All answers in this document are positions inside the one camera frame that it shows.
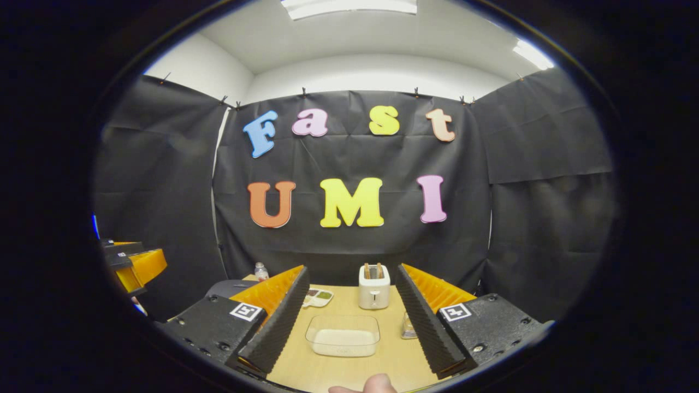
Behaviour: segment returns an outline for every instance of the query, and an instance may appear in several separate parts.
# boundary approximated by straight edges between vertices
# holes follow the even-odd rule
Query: human hand
[[[333,386],[328,389],[328,393],[398,393],[396,388],[391,385],[391,380],[386,374],[376,374],[369,377],[364,384],[364,389],[361,392],[347,389],[342,386]]]

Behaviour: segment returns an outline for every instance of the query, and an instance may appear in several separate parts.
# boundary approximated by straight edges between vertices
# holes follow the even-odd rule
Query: letter m
[[[337,228],[341,221],[338,210],[348,227],[352,226],[356,214],[361,210],[356,224],[360,227],[380,227],[384,219],[379,213],[379,188],[383,182],[379,178],[364,178],[350,195],[345,184],[340,179],[325,179],[320,187],[325,190],[325,217],[320,220],[320,226]]]

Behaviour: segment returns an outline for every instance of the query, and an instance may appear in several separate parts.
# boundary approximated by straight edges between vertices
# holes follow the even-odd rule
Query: black fabric curtain
[[[374,135],[369,112],[393,106],[400,128],[394,135]],[[327,112],[327,134],[296,135],[291,128],[305,109]],[[456,133],[451,142],[435,137],[426,117],[443,109]],[[274,147],[252,158],[246,124],[274,110]],[[425,224],[422,188],[417,178],[438,175],[443,222]],[[324,228],[323,179],[341,179],[350,194],[363,178],[379,178],[381,227]],[[293,181],[291,218],[280,228],[263,228],[250,217],[247,186],[265,182],[269,215],[279,211],[275,184]],[[395,276],[396,266],[419,269],[473,290],[486,257],[490,196],[486,158],[475,118],[458,101],[395,92],[327,92],[306,98],[285,97],[231,111],[218,150],[214,177],[217,228],[224,262],[233,277],[263,262],[272,274],[304,264],[313,283],[357,285],[359,267],[381,262]]]
[[[558,69],[473,106],[492,184],[482,285],[538,320],[560,319],[594,272],[617,212],[597,118]]]
[[[225,106],[143,76],[103,132],[94,205],[103,238],[162,248],[167,269],[139,301],[165,320],[226,279],[211,211],[211,173]]]
[[[375,106],[397,110],[395,134],[372,134]],[[451,142],[438,139],[426,117],[438,108],[452,118]],[[104,133],[95,194],[101,234],[165,250],[169,266],[142,299],[158,319],[193,304],[219,280],[250,274],[255,262],[271,274],[304,264],[313,283],[330,285],[356,285],[365,262],[381,262],[393,276],[405,262],[465,290],[480,282],[538,320],[559,319],[594,272],[616,217],[603,132],[560,69],[529,75],[473,105],[396,92],[252,103],[229,113],[211,185],[224,109],[212,97],[143,77]],[[307,109],[327,113],[326,134],[292,132]],[[244,128],[270,110],[278,116],[267,123],[274,146],[253,158]],[[417,178],[425,175],[444,179],[443,222],[420,220]],[[360,227],[358,214],[352,226],[322,227],[320,183],[330,178],[350,194],[364,178],[381,179],[384,224]],[[282,181],[295,183],[291,217],[279,228],[260,227],[247,187],[268,183],[266,212],[276,215],[275,185]]]

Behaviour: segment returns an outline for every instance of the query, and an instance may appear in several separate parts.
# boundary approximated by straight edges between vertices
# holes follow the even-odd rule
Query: white ceiling
[[[431,57],[506,80],[539,71],[514,53],[510,32],[451,0],[418,0],[417,15],[352,11],[292,21],[280,0],[248,3],[201,33],[255,74],[336,55]]]

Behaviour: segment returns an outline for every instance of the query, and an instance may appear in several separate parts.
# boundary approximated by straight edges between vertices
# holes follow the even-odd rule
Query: wooden table
[[[244,280],[255,280],[253,275]],[[362,390],[364,382],[377,373],[386,373],[399,392],[433,385],[437,375],[430,371],[417,338],[401,338],[405,307],[395,285],[391,286],[389,306],[383,310],[359,307],[359,287],[315,285],[332,291],[335,296],[327,306],[302,308],[277,364],[267,379],[308,392],[327,393],[330,386]],[[370,315],[379,323],[380,341],[376,353],[369,357],[330,357],[312,351],[305,339],[311,318],[321,314]]]

